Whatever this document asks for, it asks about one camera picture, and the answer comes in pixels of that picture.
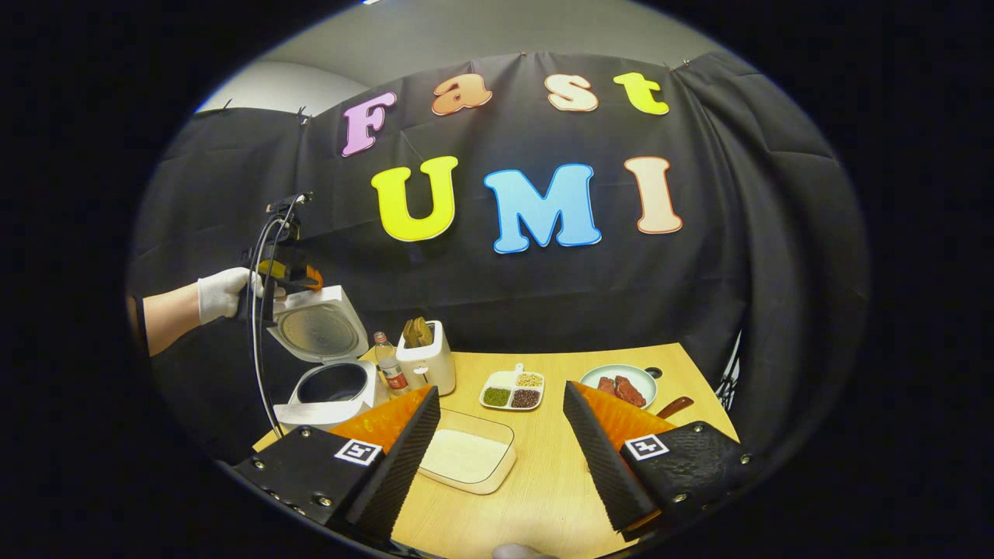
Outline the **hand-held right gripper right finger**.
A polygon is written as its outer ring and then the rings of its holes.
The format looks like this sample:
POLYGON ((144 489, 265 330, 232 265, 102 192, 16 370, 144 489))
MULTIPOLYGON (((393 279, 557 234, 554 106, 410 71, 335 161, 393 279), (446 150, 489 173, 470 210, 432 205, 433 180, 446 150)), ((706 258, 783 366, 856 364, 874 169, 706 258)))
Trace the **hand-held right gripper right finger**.
POLYGON ((752 452, 707 422, 676 427, 572 380, 562 411, 610 525, 627 541, 679 532, 752 483, 752 452))

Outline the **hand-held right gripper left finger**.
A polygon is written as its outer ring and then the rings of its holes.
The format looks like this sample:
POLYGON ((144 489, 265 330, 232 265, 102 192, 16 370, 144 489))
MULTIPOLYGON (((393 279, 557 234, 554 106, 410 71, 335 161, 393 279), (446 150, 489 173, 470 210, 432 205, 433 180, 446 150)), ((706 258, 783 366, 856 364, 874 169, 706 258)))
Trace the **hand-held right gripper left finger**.
POLYGON ((292 516, 352 538, 391 538, 440 421, 426 385, 332 429, 302 425, 233 467, 292 516))

